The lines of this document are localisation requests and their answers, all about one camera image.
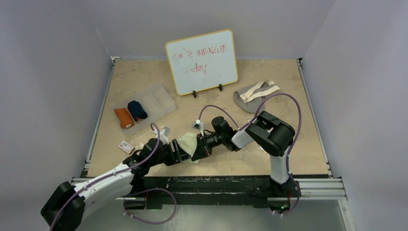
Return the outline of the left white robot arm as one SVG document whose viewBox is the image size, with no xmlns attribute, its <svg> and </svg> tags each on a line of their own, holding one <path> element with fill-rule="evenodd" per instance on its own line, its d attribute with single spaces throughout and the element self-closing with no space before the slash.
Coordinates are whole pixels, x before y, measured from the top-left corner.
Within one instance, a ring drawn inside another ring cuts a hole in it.
<svg viewBox="0 0 408 231">
<path fill-rule="evenodd" d="M 40 211 L 52 231 L 74 231 L 91 213 L 106 203 L 143 192 L 143 177 L 151 167 L 171 166 L 191 158 L 176 140 L 164 144 L 150 139 L 142 149 L 136 150 L 112 170 L 72 185 L 65 181 L 53 192 Z"/>
</svg>

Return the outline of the small red white tag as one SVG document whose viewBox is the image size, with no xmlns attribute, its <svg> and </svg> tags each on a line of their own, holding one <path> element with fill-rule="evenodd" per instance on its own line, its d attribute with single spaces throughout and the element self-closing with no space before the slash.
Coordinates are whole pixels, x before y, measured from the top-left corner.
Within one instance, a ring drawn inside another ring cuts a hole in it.
<svg viewBox="0 0 408 231">
<path fill-rule="evenodd" d="M 125 151 L 127 154 L 131 154 L 132 151 L 135 149 L 134 146 L 132 146 L 131 144 L 129 144 L 126 141 L 122 141 L 119 146 L 120 149 L 122 149 L 123 151 Z"/>
</svg>

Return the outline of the grey underwear with beige band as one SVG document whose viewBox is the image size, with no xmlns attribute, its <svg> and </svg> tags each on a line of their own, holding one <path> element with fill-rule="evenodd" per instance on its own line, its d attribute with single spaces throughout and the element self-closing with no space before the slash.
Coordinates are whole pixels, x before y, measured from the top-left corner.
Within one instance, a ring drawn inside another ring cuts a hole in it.
<svg viewBox="0 0 408 231">
<path fill-rule="evenodd" d="M 279 90 L 280 87 L 274 81 L 265 80 L 236 90 L 232 98 L 245 112 L 254 114 L 267 96 Z"/>
</svg>

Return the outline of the navy rolled underwear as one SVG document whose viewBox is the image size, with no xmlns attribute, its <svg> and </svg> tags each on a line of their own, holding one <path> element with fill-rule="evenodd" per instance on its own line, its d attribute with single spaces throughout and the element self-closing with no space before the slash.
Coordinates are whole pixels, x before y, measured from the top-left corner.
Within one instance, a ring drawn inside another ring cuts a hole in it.
<svg viewBox="0 0 408 231">
<path fill-rule="evenodd" d="M 135 121 L 146 119 L 148 117 L 147 112 L 138 101 L 130 101 L 127 104 L 127 107 L 130 115 Z"/>
</svg>

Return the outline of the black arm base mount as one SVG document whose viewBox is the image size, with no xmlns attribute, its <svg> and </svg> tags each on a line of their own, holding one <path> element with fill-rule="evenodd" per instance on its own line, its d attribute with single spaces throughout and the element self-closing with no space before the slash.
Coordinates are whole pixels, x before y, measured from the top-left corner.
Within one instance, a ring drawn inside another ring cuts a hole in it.
<svg viewBox="0 0 408 231">
<path fill-rule="evenodd" d="M 280 185 L 269 175 L 144 177 L 143 189 L 124 196 L 130 209 L 163 205 L 246 205 L 281 213 L 301 197 L 299 183 Z"/>
</svg>

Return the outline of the whiteboard with yellow frame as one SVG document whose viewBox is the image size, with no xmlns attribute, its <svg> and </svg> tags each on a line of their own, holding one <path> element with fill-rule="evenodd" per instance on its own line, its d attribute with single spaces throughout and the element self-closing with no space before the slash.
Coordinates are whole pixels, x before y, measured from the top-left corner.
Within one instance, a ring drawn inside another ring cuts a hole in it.
<svg viewBox="0 0 408 231">
<path fill-rule="evenodd" d="M 238 81 L 234 35 L 230 29 L 169 41 L 167 60 L 179 96 Z"/>
</svg>

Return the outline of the pale yellow underwear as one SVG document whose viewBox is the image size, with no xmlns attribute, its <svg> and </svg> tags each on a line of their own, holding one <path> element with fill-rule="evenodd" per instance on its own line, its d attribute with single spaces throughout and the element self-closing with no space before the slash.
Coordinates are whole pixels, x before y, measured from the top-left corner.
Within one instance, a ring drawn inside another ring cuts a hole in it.
<svg viewBox="0 0 408 231">
<path fill-rule="evenodd" d="M 193 157 L 198 146 L 197 134 L 188 132 L 180 136 L 177 141 L 181 149 Z"/>
</svg>

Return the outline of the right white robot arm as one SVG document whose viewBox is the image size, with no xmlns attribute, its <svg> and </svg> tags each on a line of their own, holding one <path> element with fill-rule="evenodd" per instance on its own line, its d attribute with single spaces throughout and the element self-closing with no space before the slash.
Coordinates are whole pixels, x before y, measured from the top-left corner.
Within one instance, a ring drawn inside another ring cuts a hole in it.
<svg viewBox="0 0 408 231">
<path fill-rule="evenodd" d="M 213 118 L 211 125 L 214 131 L 205 134 L 201 123 L 199 121 L 194 123 L 193 127 L 200 128 L 202 133 L 197 135 L 197 146 L 192 161 L 209 157 L 212 149 L 220 145 L 224 145 L 229 151 L 237 152 L 246 145 L 256 142 L 270 155 L 271 192 L 281 196 L 288 191 L 288 180 L 291 176 L 288 170 L 288 152 L 295 137 L 295 130 L 291 125 L 266 111 L 262 111 L 255 121 L 243 130 L 233 130 L 222 116 Z"/>
</svg>

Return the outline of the orange rolled underwear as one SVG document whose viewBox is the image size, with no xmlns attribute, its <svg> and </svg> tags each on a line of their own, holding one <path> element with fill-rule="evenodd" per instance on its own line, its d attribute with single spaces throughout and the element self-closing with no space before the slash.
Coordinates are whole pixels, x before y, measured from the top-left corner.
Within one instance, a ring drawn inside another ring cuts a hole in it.
<svg viewBox="0 0 408 231">
<path fill-rule="evenodd" d="M 116 108 L 114 113 L 119 120 L 121 128 L 125 129 L 134 126 L 134 120 L 126 108 Z"/>
</svg>

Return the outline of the clear plastic divided tray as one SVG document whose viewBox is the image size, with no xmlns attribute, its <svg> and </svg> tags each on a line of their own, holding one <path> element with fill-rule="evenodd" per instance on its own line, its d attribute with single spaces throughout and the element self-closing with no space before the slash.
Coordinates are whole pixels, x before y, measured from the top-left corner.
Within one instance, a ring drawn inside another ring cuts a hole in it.
<svg viewBox="0 0 408 231">
<path fill-rule="evenodd" d="M 127 107 L 130 101 L 138 101 L 142 105 L 143 109 L 147 112 L 148 117 L 139 121 L 134 120 L 134 126 L 123 129 L 120 127 L 120 123 L 114 113 L 114 109 L 126 108 L 128 110 Z M 173 112 L 175 109 L 176 104 L 174 100 L 161 83 L 150 85 L 144 90 L 138 91 L 127 98 L 119 100 L 110 107 L 110 111 L 113 113 L 120 130 L 129 137 L 148 127 L 151 123 L 157 122 L 157 120 Z"/>
</svg>

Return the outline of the aluminium frame rail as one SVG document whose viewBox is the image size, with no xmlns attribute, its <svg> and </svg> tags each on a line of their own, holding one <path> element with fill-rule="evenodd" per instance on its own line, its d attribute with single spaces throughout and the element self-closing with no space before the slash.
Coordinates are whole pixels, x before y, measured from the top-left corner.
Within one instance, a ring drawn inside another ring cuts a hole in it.
<svg viewBox="0 0 408 231">
<path fill-rule="evenodd" d="M 64 187 L 69 190 L 64 195 L 69 205 L 83 199 L 83 218 L 115 199 L 138 201 L 147 209 L 160 209 L 167 204 L 247 205 L 268 208 L 278 216 L 290 212 L 301 200 L 330 200 L 337 201 L 346 229 L 354 230 L 343 181 L 325 175 L 301 175 L 279 184 L 268 175 L 136 179 L 121 173 L 103 180 L 75 179 Z M 73 194 L 77 194 L 77 199 L 69 201 Z"/>
</svg>

